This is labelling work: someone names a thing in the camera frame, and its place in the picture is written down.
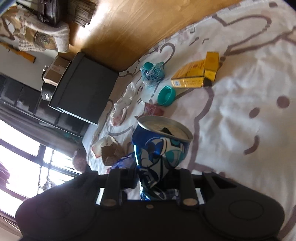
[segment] yellow box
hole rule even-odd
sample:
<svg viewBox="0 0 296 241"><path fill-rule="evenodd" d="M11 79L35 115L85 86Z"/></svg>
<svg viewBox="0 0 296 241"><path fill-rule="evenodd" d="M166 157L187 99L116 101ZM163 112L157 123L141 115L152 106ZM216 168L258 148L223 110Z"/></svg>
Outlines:
<svg viewBox="0 0 296 241"><path fill-rule="evenodd" d="M207 52L204 60L195 61L184 65L171 78L174 88L201 88L204 87L204 79L215 81L216 72L219 69L219 53Z"/></svg>
<svg viewBox="0 0 296 241"><path fill-rule="evenodd" d="M214 82L216 78L216 72L211 70L205 70L205 77Z"/></svg>
<svg viewBox="0 0 296 241"><path fill-rule="evenodd" d="M205 69L217 72L219 69L219 53L207 52L205 59Z"/></svg>
<svg viewBox="0 0 296 241"><path fill-rule="evenodd" d="M204 77L192 77L171 80L174 88L201 88L204 81Z"/></svg>
<svg viewBox="0 0 296 241"><path fill-rule="evenodd" d="M174 74L172 80L204 76L204 66L205 60L188 63Z"/></svg>

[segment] curtain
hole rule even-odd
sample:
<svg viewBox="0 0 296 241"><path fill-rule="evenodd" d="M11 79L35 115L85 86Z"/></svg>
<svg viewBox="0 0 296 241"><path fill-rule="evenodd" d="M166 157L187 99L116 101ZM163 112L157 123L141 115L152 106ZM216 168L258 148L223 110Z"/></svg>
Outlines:
<svg viewBox="0 0 296 241"><path fill-rule="evenodd" d="M40 125L39 121L19 110L0 103L0 119L37 142L72 157L79 143L56 128Z"/></svg>
<svg viewBox="0 0 296 241"><path fill-rule="evenodd" d="M6 169L6 167L0 162L0 186L6 186L8 183L8 179L10 177L10 173Z"/></svg>

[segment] bed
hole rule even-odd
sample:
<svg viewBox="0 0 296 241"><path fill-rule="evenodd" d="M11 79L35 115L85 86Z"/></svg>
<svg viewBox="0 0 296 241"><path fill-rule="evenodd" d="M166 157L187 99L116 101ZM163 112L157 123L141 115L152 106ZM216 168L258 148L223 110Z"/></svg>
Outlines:
<svg viewBox="0 0 296 241"><path fill-rule="evenodd" d="M100 174L101 159L89 153L91 143L112 135L132 152L135 116L144 103L157 103L159 91L188 62L220 55L212 88L178 89L164 108L194 134L182 168L194 174L213 171L276 199L284 208L280 240L296 240L296 13L282 0L247 0L187 26L154 46L121 72L98 128L90 131L88 163ZM165 63L166 78L145 88L139 67ZM109 125L113 104L134 82L136 95L121 126ZM138 198L137 190L129 198Z"/></svg>

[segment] cardboard box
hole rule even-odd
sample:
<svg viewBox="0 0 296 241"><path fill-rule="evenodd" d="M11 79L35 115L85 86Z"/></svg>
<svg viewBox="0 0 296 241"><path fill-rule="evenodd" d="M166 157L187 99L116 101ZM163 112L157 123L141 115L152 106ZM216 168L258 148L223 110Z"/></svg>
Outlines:
<svg viewBox="0 0 296 241"><path fill-rule="evenodd" d="M171 82L174 88L201 88L208 86L210 81L215 81L218 69L219 53L207 52L206 59L188 63L179 69ZM210 80L206 85L205 78Z"/></svg>
<svg viewBox="0 0 296 241"><path fill-rule="evenodd" d="M43 76L44 82L57 86L69 64L68 60L57 56L46 70Z"/></svg>
<svg viewBox="0 0 296 241"><path fill-rule="evenodd" d="M207 57L205 59L204 76L214 82L216 78L216 72L219 69L219 65L219 53L207 52Z"/></svg>

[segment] screw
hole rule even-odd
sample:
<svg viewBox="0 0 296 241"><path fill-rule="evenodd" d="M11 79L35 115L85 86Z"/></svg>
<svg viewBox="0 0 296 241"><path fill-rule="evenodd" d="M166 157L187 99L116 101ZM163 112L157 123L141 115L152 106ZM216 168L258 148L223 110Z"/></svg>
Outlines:
<svg viewBox="0 0 296 241"><path fill-rule="evenodd" d="M195 206L196 204L198 204L198 201L193 198L186 198L183 200L183 204L186 206Z"/></svg>
<svg viewBox="0 0 296 241"><path fill-rule="evenodd" d="M103 205L106 207L113 207L116 205L116 201L114 199L106 199L103 201Z"/></svg>
<svg viewBox="0 0 296 241"><path fill-rule="evenodd" d="M148 209L153 209L154 206L153 206L152 204L148 204L148 205L146 205L146 208L148 208Z"/></svg>

